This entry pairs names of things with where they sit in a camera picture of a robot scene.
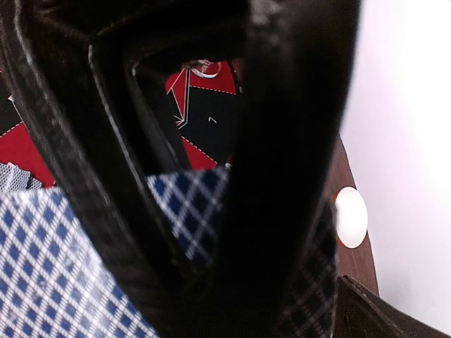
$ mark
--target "red object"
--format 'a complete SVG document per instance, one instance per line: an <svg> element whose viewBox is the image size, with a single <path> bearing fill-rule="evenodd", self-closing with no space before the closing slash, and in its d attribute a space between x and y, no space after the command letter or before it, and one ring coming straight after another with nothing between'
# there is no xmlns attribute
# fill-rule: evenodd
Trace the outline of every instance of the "red object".
<svg viewBox="0 0 451 338"><path fill-rule="evenodd" d="M52 187L54 179L21 122L0 137L0 163L13 163L20 169L30 171L42 182L43 187Z"/></svg>

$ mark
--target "brown wooden surface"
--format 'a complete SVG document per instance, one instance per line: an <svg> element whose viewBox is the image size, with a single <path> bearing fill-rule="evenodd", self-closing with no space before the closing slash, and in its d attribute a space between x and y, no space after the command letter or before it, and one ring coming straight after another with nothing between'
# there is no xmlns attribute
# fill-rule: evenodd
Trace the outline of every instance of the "brown wooden surface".
<svg viewBox="0 0 451 338"><path fill-rule="evenodd" d="M355 187L355 182L345 148L339 139L328 178L329 196L332 198L344 187ZM378 283L368 234L366 234L364 242L355 249L338 245L338 274L349 275L378 294Z"/></svg>

